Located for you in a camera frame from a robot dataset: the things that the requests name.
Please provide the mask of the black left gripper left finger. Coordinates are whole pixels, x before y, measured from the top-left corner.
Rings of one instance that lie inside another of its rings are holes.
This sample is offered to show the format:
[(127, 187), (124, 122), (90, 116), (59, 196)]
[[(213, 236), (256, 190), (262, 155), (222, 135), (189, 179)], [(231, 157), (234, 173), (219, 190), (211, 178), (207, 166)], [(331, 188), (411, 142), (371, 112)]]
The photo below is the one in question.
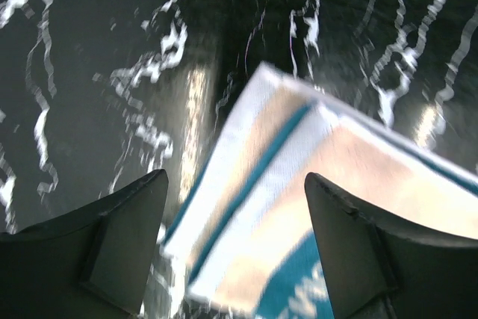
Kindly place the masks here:
[(168, 177), (124, 188), (1, 235), (3, 318), (134, 318), (140, 313)]

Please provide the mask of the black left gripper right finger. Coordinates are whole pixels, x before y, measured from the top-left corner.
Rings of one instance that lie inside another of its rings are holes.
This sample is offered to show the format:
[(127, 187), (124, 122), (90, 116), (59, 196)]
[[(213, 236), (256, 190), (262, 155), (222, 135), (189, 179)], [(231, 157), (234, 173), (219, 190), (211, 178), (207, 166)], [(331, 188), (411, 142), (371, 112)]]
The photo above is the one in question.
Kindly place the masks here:
[(477, 240), (401, 218), (317, 173), (305, 194), (335, 318), (477, 317)]

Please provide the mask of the teal Doraemon towel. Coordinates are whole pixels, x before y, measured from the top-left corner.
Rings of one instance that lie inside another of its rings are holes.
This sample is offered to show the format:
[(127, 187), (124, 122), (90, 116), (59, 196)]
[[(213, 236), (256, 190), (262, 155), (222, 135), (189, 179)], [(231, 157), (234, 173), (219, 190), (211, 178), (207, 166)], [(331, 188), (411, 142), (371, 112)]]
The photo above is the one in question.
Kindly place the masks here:
[(477, 178), (261, 64), (164, 238), (197, 314), (335, 318), (305, 178), (477, 240)]

